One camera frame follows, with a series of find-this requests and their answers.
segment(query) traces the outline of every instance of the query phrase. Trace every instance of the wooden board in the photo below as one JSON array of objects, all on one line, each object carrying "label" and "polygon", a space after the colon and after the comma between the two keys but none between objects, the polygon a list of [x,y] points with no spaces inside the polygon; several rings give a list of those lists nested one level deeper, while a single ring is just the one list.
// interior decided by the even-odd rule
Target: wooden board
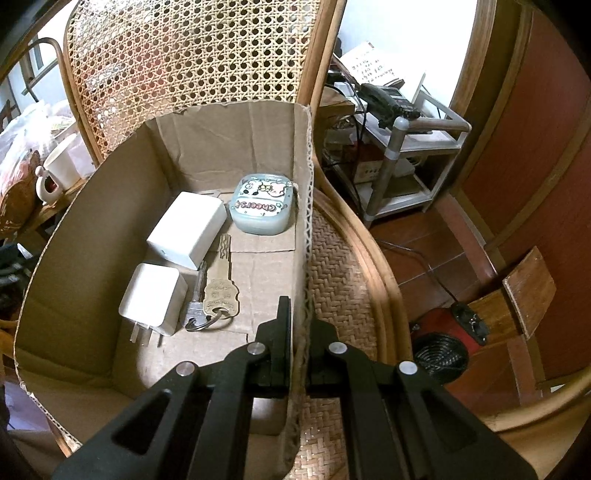
[{"label": "wooden board", "polygon": [[509,300],[502,290],[495,290],[468,306],[486,323],[490,331],[486,346],[478,352],[520,335],[509,308]]},{"label": "wooden board", "polygon": [[19,231],[19,236],[24,235],[25,233],[31,232],[36,230],[46,221],[48,221],[53,216],[57,215],[62,210],[68,208],[68,206],[72,203],[78,192],[82,189],[82,187],[86,184],[85,179],[80,179],[76,184],[69,189],[62,197],[59,198],[55,203],[51,205],[43,205],[42,207],[38,207],[27,223],[21,228]]},{"label": "wooden board", "polygon": [[531,249],[517,268],[503,280],[503,286],[525,338],[529,339],[556,293],[556,285],[538,247]]}]

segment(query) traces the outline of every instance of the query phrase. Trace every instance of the power cord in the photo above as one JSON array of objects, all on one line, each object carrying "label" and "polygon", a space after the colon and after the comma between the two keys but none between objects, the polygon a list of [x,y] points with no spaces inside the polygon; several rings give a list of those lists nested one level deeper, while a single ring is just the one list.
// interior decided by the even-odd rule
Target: power cord
[{"label": "power cord", "polygon": [[415,250],[414,248],[409,248],[409,247],[404,247],[402,245],[398,245],[398,244],[393,244],[392,242],[388,242],[386,240],[382,240],[379,238],[376,238],[375,241],[379,244],[382,245],[387,245],[388,247],[391,248],[398,248],[400,250],[404,250],[407,252],[411,252],[415,255],[418,255],[421,260],[423,261],[423,264],[426,265],[427,267],[427,273],[431,274],[431,276],[435,279],[435,281],[441,286],[441,288],[443,290],[446,291],[446,293],[453,299],[454,302],[458,302],[458,299],[456,298],[456,296],[449,290],[449,288],[447,288],[443,282],[441,281],[441,279],[439,279],[439,277],[437,276],[437,274],[435,273],[435,270],[433,270],[433,267],[431,266],[431,264],[429,263],[429,260],[427,260],[427,257],[425,257],[425,255],[423,255],[420,251]]}]

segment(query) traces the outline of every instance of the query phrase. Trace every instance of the white charger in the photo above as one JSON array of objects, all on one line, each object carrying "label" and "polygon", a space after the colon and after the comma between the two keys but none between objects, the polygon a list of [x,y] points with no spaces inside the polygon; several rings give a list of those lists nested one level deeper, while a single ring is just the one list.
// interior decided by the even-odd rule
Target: white charger
[{"label": "white charger", "polygon": [[187,283],[173,267],[139,264],[119,305],[119,314],[132,322],[171,336],[187,293]]},{"label": "white charger", "polygon": [[148,243],[166,260],[197,270],[227,217],[220,199],[181,192],[152,230]]}]

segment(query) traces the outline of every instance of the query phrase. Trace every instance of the cardboard box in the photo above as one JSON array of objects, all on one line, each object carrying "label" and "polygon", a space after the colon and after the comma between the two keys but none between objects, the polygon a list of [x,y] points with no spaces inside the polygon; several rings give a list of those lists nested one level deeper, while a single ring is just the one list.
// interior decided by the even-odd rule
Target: cardboard box
[{"label": "cardboard box", "polygon": [[[161,348],[156,335],[147,347],[132,344],[132,324],[120,317],[119,303],[139,263],[167,265],[146,239],[171,201],[181,191],[217,189],[227,202],[238,181],[255,172],[292,179],[297,204],[290,227],[277,236],[240,232],[228,215],[221,232],[232,235],[240,313],[214,331],[177,331]],[[288,402],[255,400],[246,464],[246,478],[285,475],[299,448],[313,314],[304,301],[312,185],[310,113],[302,106],[274,100],[207,105],[145,122],[90,178],[41,256],[17,332],[22,386],[72,442],[83,443],[177,363],[210,364],[252,341],[258,325],[275,317],[279,296],[288,295],[292,393]],[[195,271],[179,270],[187,301]]]}]

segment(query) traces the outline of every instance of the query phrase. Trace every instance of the white wall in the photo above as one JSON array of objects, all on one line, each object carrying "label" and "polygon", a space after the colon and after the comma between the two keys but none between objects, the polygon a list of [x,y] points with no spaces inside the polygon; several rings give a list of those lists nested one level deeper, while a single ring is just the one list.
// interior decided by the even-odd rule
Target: white wall
[{"label": "white wall", "polygon": [[420,77],[449,105],[470,41],[476,0],[348,0],[339,31],[343,53],[363,41],[388,53],[414,93]]}]

